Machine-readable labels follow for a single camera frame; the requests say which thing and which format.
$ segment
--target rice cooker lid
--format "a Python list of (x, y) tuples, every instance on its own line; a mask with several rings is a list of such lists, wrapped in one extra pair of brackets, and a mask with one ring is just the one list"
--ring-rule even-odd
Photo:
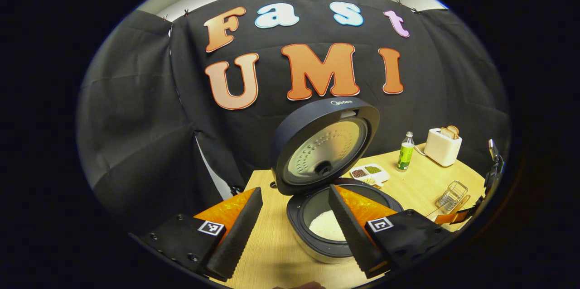
[(356, 97), (314, 101), (276, 129), (270, 167), (284, 195), (331, 183), (361, 158), (379, 126), (379, 111)]

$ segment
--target toast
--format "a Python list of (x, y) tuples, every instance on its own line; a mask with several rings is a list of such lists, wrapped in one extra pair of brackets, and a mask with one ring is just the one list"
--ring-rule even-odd
[(453, 139), (459, 138), (459, 129), (457, 127), (450, 125), (450, 126), (447, 126), (447, 129), (455, 134), (455, 136), (453, 136)]
[(445, 127), (441, 127), (441, 135), (447, 136), (450, 139), (455, 139), (455, 133)]

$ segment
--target rice cooker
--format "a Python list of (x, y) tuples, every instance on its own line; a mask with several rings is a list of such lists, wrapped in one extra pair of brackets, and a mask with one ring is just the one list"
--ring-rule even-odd
[(273, 187), (292, 196), (288, 220), (300, 246), (320, 262), (352, 260), (346, 241), (310, 231), (312, 221), (330, 211), (330, 184), (361, 194), (394, 211), (402, 206), (381, 190), (351, 178), (348, 172), (363, 156), (379, 125), (379, 111), (356, 97), (323, 99), (295, 110), (278, 126), (270, 149)]

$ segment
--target wooden table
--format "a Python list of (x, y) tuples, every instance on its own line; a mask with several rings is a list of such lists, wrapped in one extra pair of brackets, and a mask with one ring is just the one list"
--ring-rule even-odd
[[(425, 144), (418, 145), (423, 150)], [(484, 179), (460, 161), (444, 168), (429, 157), (414, 151), (409, 169), (396, 170), (399, 151), (360, 159), (356, 166), (376, 163), (383, 167), (390, 179), (383, 183), (383, 190), (396, 199), (403, 209), (412, 208), (422, 215), (437, 210), (435, 201), (454, 180), (467, 186), (471, 198), (465, 207), (475, 204), (484, 195)], [(294, 230), (286, 216), (286, 204), (290, 196), (284, 196), (275, 188), (270, 170), (254, 171), (246, 189), (261, 187), (263, 207), (244, 253), (234, 272), (225, 283), (235, 289), (290, 289), (309, 281), (317, 281), (327, 289), (352, 288), (373, 281), (381, 276), (367, 279), (355, 260), (341, 264), (324, 264), (311, 258), (299, 246)], [(462, 224), (450, 226), (451, 231)]]

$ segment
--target green bottle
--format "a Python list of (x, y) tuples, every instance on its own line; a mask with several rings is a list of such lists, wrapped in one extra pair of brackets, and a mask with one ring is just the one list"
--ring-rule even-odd
[(413, 155), (413, 147), (415, 147), (413, 132), (407, 132), (406, 138), (401, 144), (401, 153), (399, 154), (399, 161), (397, 162), (398, 171), (406, 171), (408, 169), (411, 156)]

